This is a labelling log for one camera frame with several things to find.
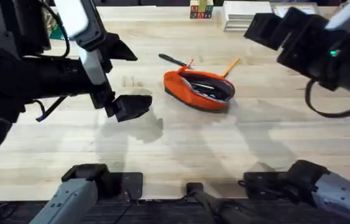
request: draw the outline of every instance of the orange pencil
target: orange pencil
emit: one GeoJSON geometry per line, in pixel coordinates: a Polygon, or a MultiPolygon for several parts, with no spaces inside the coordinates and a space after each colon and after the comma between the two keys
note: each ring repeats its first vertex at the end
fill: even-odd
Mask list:
{"type": "Polygon", "coordinates": [[[230,70],[237,64],[239,58],[236,58],[231,65],[222,73],[222,77],[226,77],[227,75],[229,75],[230,70]]]}

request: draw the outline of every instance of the wooden table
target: wooden table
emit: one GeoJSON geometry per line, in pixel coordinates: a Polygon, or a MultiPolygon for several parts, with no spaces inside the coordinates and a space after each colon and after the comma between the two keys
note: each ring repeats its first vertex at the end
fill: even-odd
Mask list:
{"type": "MultiPolygon", "coordinates": [[[[95,110],[89,96],[77,96],[37,123],[39,107],[27,106],[0,147],[0,200],[47,200],[72,165],[95,162],[113,172],[142,172],[144,198],[180,197],[187,182],[204,182],[217,196],[242,197],[237,180],[245,171],[287,170],[297,159],[350,179],[350,118],[326,119],[309,110],[303,99],[308,79],[277,64],[278,52],[221,32],[218,9],[212,20],[189,20],[187,7],[100,12],[106,29],[139,57],[114,61],[108,75],[114,90],[151,94],[150,111],[117,123],[95,110]],[[178,67],[159,53],[193,58],[197,69],[215,73],[239,57],[228,76],[236,86],[229,113],[203,113],[166,94],[163,75],[178,67]]],[[[62,41],[52,44],[53,54],[64,51],[62,41]]],[[[313,96],[323,111],[350,108],[344,90],[316,87],[313,96]]]]}

